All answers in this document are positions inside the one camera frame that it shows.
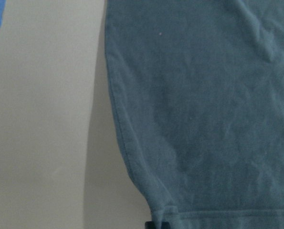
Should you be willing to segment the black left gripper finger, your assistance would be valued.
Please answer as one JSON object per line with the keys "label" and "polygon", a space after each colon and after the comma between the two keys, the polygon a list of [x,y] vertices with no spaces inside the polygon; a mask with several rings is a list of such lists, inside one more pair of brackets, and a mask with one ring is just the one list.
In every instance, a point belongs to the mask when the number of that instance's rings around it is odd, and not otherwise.
{"label": "black left gripper finger", "polygon": [[161,222],[160,227],[158,227],[154,221],[146,221],[145,229],[170,229],[170,224],[168,222]]}

